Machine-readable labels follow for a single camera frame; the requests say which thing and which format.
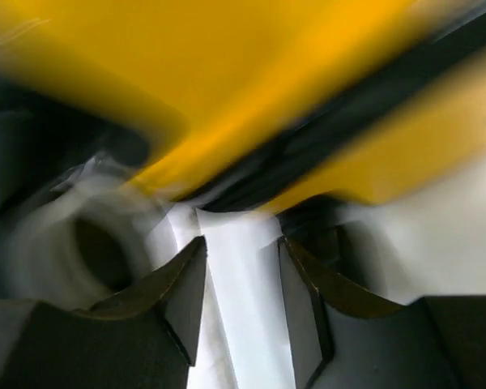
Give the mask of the yellow suitcase with dark lining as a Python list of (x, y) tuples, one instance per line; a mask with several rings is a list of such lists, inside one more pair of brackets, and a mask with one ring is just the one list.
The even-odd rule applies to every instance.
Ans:
[(211, 212), (322, 191), (330, 154), (486, 46), (486, 1), (0, 1), (22, 199), (113, 141)]

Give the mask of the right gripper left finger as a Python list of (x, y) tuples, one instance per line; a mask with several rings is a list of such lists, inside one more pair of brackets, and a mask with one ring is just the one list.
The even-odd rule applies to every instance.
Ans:
[(0, 388), (184, 388), (196, 362), (207, 244), (90, 310), (0, 300)]

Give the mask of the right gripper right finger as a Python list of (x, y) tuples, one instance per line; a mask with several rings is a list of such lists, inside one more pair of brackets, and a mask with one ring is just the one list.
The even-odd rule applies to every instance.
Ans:
[(486, 296), (403, 306), (279, 243), (299, 388), (486, 388)]

